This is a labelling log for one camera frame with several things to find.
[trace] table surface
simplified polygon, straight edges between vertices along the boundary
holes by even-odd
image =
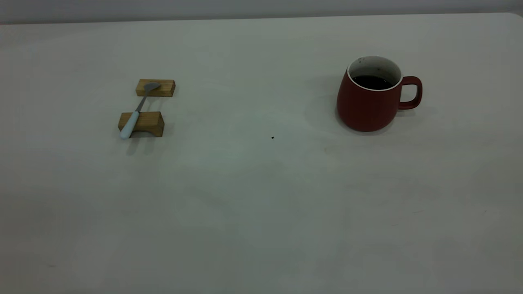
[[[519,16],[0,32],[1,292],[523,290]],[[335,116],[363,55],[424,84],[375,133]],[[141,78],[164,136],[120,140]]]

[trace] dark liquid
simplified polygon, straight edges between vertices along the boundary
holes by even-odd
[[[356,84],[362,86],[363,88],[367,89],[373,89],[373,90],[385,90],[388,88],[392,88],[392,84],[387,82],[386,80],[372,75],[361,75],[357,77],[353,77],[354,82]]]

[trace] wooden stand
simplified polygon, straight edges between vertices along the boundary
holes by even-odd
[[[120,121],[118,122],[118,129],[120,129],[120,131],[126,125],[131,114],[132,112],[124,112],[120,116]],[[161,137],[163,136],[164,126],[165,123],[159,111],[141,112],[138,121],[136,121],[134,125],[133,132],[149,132],[156,137]]]
[[[149,97],[172,97],[174,93],[174,88],[176,88],[176,84],[174,83],[174,80],[144,80],[141,79],[138,82],[138,85],[136,86],[136,95],[143,97],[145,95],[145,90],[143,89],[143,86],[147,83],[160,83],[161,86],[150,91]]]

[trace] red mug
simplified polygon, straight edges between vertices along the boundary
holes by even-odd
[[[386,89],[365,88],[354,79],[362,76],[377,77],[389,83]],[[404,85],[416,85],[416,97],[400,102]],[[371,132],[384,128],[394,119],[398,109],[412,109],[422,99],[422,82],[415,76],[403,76],[398,65],[380,56],[360,57],[343,76],[336,107],[339,117],[350,128]]]

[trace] metal spoon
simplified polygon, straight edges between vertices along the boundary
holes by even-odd
[[[145,90],[145,95],[143,96],[142,101],[138,105],[138,108],[136,108],[136,110],[131,114],[131,117],[120,132],[120,138],[127,139],[131,136],[132,130],[134,129],[134,125],[138,120],[138,116],[140,116],[140,110],[142,110],[143,103],[145,102],[145,99],[147,99],[147,95],[149,95],[149,92],[151,90],[154,90],[160,86],[160,83],[148,83],[145,84],[145,86],[143,86],[143,89]]]

